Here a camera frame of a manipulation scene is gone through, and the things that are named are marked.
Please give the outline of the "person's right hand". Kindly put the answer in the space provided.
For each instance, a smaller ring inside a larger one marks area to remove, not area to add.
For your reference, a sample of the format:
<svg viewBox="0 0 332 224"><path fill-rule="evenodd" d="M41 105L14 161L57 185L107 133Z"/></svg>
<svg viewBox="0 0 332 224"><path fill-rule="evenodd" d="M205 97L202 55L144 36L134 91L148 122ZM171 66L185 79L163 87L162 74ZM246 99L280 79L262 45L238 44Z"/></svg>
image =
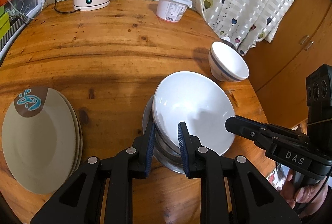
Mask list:
<svg viewBox="0 0 332 224"><path fill-rule="evenodd" d="M280 195L293 209L298 204L307 204L298 215L302 223L325 223L331 220L331 187L323 186L324 180L315 185L308 185L298 189L294 188L292 179L294 171L289 170L286 181L280 190Z"/></svg>

